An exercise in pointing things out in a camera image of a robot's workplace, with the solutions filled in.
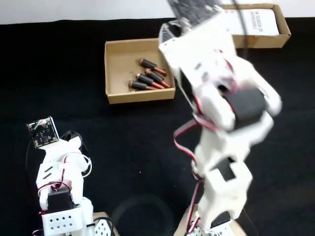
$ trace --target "white robotic arm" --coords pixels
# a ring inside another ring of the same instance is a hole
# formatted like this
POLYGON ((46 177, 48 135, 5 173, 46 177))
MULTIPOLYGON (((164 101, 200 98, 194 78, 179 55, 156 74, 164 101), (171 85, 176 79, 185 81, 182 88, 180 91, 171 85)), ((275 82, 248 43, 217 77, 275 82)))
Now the white robotic arm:
POLYGON ((80 137, 59 139, 51 117, 28 128, 35 147, 46 152, 36 179, 44 235, 110 235, 112 229, 105 219, 99 221, 102 229, 95 229, 92 202, 83 197, 83 178, 91 173, 92 162, 80 151, 80 137))
POLYGON ((175 37, 170 24, 163 25, 159 48, 195 121, 203 126, 194 154, 181 150, 192 156, 193 173, 204 183, 197 221, 206 234, 218 225, 220 215, 227 213, 224 222, 239 217, 252 181, 244 161, 251 146, 262 142, 273 127, 272 117, 279 114, 282 102, 253 65, 236 55, 223 10, 215 1, 169 2, 183 33, 175 37))

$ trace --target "paper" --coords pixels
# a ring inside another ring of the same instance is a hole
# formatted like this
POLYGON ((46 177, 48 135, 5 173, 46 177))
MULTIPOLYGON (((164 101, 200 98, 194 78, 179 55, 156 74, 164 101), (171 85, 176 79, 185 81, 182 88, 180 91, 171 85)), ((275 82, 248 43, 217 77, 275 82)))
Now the paper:
MULTIPOLYGON (((272 9, 241 10, 248 35, 279 35, 275 13, 272 9)), ((237 10, 225 10, 227 27, 232 35, 243 35, 237 10)))

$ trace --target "black fabric surface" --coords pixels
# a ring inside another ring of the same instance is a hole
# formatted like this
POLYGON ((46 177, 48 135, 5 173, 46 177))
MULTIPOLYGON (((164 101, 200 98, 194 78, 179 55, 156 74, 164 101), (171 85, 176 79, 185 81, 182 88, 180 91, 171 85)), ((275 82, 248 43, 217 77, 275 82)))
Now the black fabric surface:
MULTIPOLYGON (((106 40, 157 37, 166 21, 0 26, 3 232, 30 235, 40 226, 24 175, 25 124, 51 115, 60 135, 76 130, 89 149, 94 169, 84 195, 94 211, 121 215, 121 236, 172 235, 195 185, 189 158, 172 140, 190 108, 179 90, 172 101, 109 106, 103 61, 106 40)), ((262 236, 315 232, 314 23, 288 19, 293 37, 283 49, 250 50, 283 99, 274 129, 246 160, 254 178, 246 210, 262 236)), ((192 148, 199 132, 180 141, 192 148)), ((33 182, 40 154, 30 150, 33 182)))

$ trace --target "cardboard box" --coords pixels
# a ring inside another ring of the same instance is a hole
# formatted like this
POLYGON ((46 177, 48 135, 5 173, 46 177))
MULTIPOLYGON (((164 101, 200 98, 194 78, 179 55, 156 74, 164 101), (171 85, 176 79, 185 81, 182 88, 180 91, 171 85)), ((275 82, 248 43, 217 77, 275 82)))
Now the cardboard box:
MULTIPOLYGON (((234 5, 222 5, 223 9, 235 9, 234 5)), ((285 21, 284 15, 278 5, 274 4, 244 4, 239 5, 240 9, 272 9, 276 16, 279 35, 275 36, 258 36, 249 35, 250 48, 282 48, 290 39, 291 32, 285 21)), ((244 36, 233 35, 236 48, 244 48, 244 36)))
POLYGON ((158 49, 158 39, 135 39, 108 41, 105 43, 105 83, 110 104, 173 99, 175 81, 170 69, 158 49), (159 90, 134 91, 128 82, 144 69, 138 64, 145 58, 166 70, 165 81, 171 88, 159 90))

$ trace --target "white wall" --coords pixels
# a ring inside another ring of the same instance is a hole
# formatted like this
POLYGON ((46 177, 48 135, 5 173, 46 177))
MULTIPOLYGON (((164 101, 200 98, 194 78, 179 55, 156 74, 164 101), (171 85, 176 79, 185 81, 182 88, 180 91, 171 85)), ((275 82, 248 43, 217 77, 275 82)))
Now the white wall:
MULTIPOLYGON (((278 3, 286 17, 315 17, 315 0, 238 0, 278 3)), ((0 24, 56 20, 173 17, 166 0, 0 0, 0 24)))

